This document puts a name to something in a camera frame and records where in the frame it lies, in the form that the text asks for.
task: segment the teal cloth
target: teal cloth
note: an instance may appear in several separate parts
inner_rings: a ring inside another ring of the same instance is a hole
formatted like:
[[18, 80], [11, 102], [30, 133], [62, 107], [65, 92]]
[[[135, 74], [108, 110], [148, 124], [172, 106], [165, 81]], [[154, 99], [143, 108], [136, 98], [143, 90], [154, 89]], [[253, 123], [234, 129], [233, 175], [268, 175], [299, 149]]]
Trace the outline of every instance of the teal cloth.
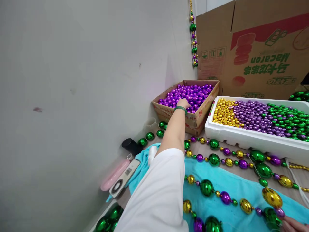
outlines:
[[[153, 144], [153, 146], [160, 146], [160, 143]], [[136, 156], [140, 160], [141, 164], [137, 168], [136, 172], [129, 181], [129, 189], [131, 194], [138, 186], [145, 173], [148, 171], [148, 147]], [[209, 163], [197, 162], [196, 159], [185, 158], [185, 174], [194, 175], [196, 180], [209, 179], [218, 191], [226, 191], [231, 198], [235, 198], [238, 203], [241, 198], [247, 199], [253, 207], [260, 207], [262, 210], [266, 207], [270, 207], [262, 197], [262, 186], [250, 180], [246, 180], [233, 173], [230, 173], [219, 167], [211, 167]], [[275, 190], [283, 200], [282, 209], [287, 216], [294, 218], [301, 223], [309, 224], [309, 209], [305, 208], [298, 202], [283, 195]], [[183, 199], [190, 200], [192, 204], [192, 210], [196, 212], [197, 216], [203, 221], [209, 216], [215, 216], [219, 221], [223, 223], [224, 232], [236, 232], [236, 231], [270, 231], [263, 220], [263, 217], [257, 216], [255, 212], [250, 215], [245, 214], [238, 206], [225, 205], [220, 198], [215, 195], [211, 197], [205, 197], [202, 195], [199, 187], [196, 185], [189, 185], [188, 182], [184, 182], [183, 185]], [[193, 232], [193, 223], [190, 214], [183, 214], [183, 219], [188, 222], [189, 231]]]
[[[129, 182], [125, 185], [125, 187], [129, 186], [129, 190], [130, 190], [131, 195], [133, 194], [134, 190], [136, 189], [136, 187], [138, 186], [138, 184], [140, 183], [140, 181], [142, 180], [142, 178], [144, 177], [144, 175], [146, 174], [146, 172], [149, 169], [149, 166], [148, 166], [149, 149], [152, 146], [157, 146], [157, 148], [159, 148], [160, 145], [161, 145], [161, 143], [152, 144], [151, 146], [147, 147], [145, 150], [142, 150], [141, 153], [139, 153], [138, 155], [135, 156], [135, 159], [139, 160], [141, 163], [139, 164], [139, 166], [135, 170], [135, 172], [132, 175], [132, 177], [130, 178]], [[112, 198], [112, 196], [109, 195], [106, 202], [109, 202], [109, 200], [111, 198]]]

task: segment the person's hand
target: person's hand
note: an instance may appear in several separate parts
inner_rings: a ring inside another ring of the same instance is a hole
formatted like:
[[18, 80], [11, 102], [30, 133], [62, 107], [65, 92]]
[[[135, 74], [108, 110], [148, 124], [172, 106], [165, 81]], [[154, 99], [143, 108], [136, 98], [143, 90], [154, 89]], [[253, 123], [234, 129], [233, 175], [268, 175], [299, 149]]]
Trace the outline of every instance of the person's hand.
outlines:
[[177, 102], [177, 106], [182, 106], [185, 109], [191, 107], [191, 105], [189, 105], [187, 99], [185, 99], [185, 98], [179, 99], [179, 101]]
[[282, 219], [282, 226], [280, 232], [309, 232], [308, 225], [303, 225], [293, 218], [285, 216]]

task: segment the green bracelet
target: green bracelet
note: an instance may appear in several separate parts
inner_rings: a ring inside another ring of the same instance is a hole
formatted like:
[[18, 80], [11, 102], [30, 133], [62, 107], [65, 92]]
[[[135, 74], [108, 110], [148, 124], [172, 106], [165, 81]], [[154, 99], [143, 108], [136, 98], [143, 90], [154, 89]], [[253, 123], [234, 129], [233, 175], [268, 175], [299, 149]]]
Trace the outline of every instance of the green bracelet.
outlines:
[[182, 107], [182, 106], [176, 106], [175, 109], [174, 109], [174, 111], [175, 111], [176, 109], [182, 109], [182, 110], [184, 110], [184, 111], [186, 112], [186, 115], [187, 115], [187, 113], [188, 113], [188, 111], [186, 110], [186, 108], [184, 108], [184, 107]]

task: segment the black cylinder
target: black cylinder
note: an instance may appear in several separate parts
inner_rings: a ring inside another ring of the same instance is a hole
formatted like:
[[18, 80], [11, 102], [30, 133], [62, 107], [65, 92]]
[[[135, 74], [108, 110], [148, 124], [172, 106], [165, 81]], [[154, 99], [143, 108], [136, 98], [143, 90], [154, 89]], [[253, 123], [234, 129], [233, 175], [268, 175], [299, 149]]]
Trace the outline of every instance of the black cylinder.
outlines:
[[136, 156], [143, 150], [142, 146], [139, 146], [133, 139], [126, 139], [122, 142], [121, 146], [128, 150], [132, 155]]

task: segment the pink case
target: pink case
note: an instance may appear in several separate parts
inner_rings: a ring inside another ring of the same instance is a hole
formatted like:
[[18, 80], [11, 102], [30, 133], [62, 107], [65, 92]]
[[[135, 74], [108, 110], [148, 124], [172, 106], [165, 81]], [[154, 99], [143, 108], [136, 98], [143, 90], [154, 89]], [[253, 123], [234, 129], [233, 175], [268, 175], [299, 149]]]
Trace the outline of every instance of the pink case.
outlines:
[[123, 160], [117, 168], [110, 174], [101, 184], [101, 190], [106, 192], [115, 184], [116, 180], [121, 176], [121, 174], [126, 170], [129, 166], [130, 161], [125, 159]]

